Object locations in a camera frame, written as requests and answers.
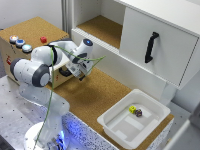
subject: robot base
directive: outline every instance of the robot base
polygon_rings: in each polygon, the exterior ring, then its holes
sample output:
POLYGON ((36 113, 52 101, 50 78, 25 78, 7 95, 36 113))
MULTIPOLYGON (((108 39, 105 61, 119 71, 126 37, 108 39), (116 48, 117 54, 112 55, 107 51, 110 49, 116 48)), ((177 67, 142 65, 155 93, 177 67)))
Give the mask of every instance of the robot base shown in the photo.
MULTIPOLYGON (((26 132, 25 137, 24 137, 24 150, 49 150, 48 147, 41 148, 38 146, 38 144, 36 145, 34 149, 34 146, 35 146, 34 138, 37 136, 37 133, 40 131, 42 124, 43 122, 37 123, 26 132)), ((69 139, 66 140, 65 138, 64 145, 67 147, 68 144, 69 144, 69 139)))

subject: white cabinet door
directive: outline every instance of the white cabinet door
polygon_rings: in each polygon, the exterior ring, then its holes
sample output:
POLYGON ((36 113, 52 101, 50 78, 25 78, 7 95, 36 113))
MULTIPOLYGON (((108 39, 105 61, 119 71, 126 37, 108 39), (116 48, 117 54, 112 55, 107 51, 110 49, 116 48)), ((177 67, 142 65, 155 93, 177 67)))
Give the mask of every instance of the white cabinet door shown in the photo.
POLYGON ((120 54, 179 86, 197 39, 173 26, 126 8, 120 54), (159 37, 154 40, 151 53, 153 60, 145 63, 153 32, 158 33, 159 37))

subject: white plastic bin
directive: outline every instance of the white plastic bin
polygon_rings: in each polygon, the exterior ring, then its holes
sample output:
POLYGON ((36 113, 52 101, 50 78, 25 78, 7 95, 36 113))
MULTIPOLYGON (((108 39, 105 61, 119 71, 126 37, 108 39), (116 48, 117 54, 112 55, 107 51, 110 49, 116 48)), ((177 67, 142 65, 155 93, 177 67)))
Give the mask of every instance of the white plastic bin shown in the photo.
POLYGON ((137 148, 147 136, 169 115, 170 109, 140 90, 133 90, 97 121, 105 133, 125 149, 137 148), (134 105, 142 110, 142 116, 136 117, 129 112, 134 105))

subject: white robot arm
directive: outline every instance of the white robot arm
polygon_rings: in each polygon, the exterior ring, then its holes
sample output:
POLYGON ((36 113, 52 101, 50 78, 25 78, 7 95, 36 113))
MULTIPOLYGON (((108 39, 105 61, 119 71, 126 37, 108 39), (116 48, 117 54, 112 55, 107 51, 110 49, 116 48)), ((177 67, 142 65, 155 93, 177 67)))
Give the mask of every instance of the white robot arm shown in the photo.
MULTIPOLYGON (((80 77, 81 72, 87 75, 93 66, 92 61, 83 60, 90 58, 92 49, 93 43, 88 39, 84 39, 79 47, 71 39, 66 39, 35 48, 31 53, 31 60, 15 59, 11 63, 10 71, 15 79, 20 82, 20 95, 28 101, 47 107, 51 91, 44 86, 50 79, 49 67, 52 66, 52 61, 53 65, 56 65, 61 61, 62 55, 66 55, 70 60, 70 63, 67 64, 68 71, 82 80, 84 77, 80 77)), ((55 139, 63 130, 61 117, 68 111, 69 103, 64 98, 53 93, 49 115, 35 150, 53 150, 49 143, 55 142, 55 139)), ((32 139, 29 143, 25 142, 28 143, 28 146, 25 144, 25 149, 28 149, 28 147, 30 149, 30 145, 34 143, 34 140, 36 139, 32 139)))

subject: cardboard box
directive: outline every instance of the cardboard box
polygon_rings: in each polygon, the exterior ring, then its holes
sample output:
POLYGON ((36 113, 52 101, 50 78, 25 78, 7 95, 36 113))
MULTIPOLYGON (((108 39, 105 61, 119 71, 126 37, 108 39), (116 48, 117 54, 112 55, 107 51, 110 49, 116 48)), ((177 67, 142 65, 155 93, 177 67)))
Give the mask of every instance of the cardboard box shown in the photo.
MULTIPOLYGON (((10 44, 9 38, 12 35, 17 35, 20 39, 25 40, 26 44, 32 46, 32 48, 36 48, 39 46, 46 45, 51 41, 60 40, 63 38, 68 38, 68 33, 60 30, 54 25, 48 23, 40 17, 35 17, 25 22, 19 23, 12 27, 6 28, 0 31, 0 50, 4 63, 4 68, 6 74, 15 81, 13 75, 10 72, 10 64, 15 58, 25 58, 30 59, 31 53, 25 54, 21 49, 16 48, 15 45, 10 44), (45 36, 47 38, 47 43, 42 43, 40 38, 45 36)), ((55 79, 54 79, 54 87, 59 86, 63 82, 70 79, 70 77, 64 77, 59 73, 59 68, 63 67, 68 60, 62 61, 59 65, 57 65, 54 70, 55 79)))

